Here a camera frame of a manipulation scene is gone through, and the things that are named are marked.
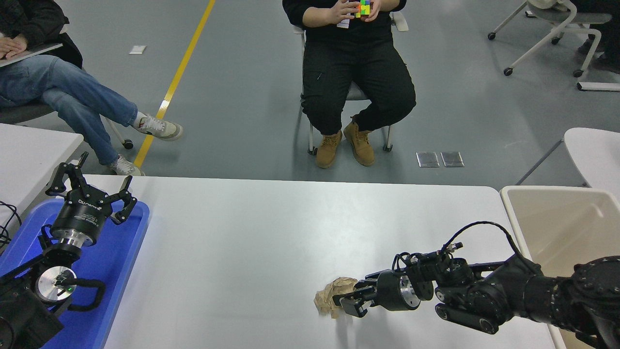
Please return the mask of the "person's right hand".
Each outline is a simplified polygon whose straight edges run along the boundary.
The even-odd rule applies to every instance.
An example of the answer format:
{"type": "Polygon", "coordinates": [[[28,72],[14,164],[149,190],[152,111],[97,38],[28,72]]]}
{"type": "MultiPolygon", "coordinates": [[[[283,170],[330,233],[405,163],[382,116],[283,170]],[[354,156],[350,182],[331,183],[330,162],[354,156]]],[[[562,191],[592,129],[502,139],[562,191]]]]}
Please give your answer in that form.
{"type": "Polygon", "coordinates": [[[325,21],[327,24],[339,24],[343,20],[354,19],[359,13],[359,1],[337,0],[336,3],[327,9],[325,21]]]}

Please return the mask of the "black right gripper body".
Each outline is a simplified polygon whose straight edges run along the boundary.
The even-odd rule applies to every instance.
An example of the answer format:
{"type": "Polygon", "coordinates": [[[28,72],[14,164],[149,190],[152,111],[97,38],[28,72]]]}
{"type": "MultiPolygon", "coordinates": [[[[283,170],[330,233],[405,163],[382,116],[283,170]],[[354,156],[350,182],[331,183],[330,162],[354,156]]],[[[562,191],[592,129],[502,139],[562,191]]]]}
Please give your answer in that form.
{"type": "Polygon", "coordinates": [[[388,311],[407,311],[403,287],[407,288],[407,276],[392,270],[380,272],[376,281],[375,303],[388,311]]]}

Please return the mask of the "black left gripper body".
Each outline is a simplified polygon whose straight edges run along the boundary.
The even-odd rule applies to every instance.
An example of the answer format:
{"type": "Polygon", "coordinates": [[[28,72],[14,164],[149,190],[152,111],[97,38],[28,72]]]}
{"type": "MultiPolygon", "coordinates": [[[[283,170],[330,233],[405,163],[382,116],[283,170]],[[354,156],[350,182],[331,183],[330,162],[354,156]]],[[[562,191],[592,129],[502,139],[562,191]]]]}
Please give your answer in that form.
{"type": "Polygon", "coordinates": [[[100,202],[106,195],[97,188],[88,189],[86,194],[80,189],[70,190],[52,225],[51,234],[61,238],[64,232],[76,231],[90,239],[98,239],[107,217],[111,215],[111,204],[100,202]]]}

